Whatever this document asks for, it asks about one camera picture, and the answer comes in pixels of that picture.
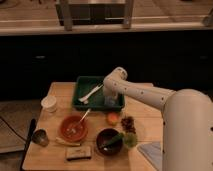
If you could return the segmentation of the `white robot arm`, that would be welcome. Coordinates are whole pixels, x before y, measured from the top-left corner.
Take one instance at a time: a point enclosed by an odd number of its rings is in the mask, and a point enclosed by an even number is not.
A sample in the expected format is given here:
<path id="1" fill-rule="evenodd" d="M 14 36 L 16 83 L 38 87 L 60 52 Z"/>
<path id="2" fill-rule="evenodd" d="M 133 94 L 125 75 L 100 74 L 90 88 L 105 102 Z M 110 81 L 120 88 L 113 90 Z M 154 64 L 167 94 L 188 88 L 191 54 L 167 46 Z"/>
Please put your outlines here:
<path id="1" fill-rule="evenodd" d="M 129 82 L 122 67 L 103 83 L 105 96 L 123 94 L 161 111 L 162 171 L 213 171 L 213 101 L 208 95 Z"/>

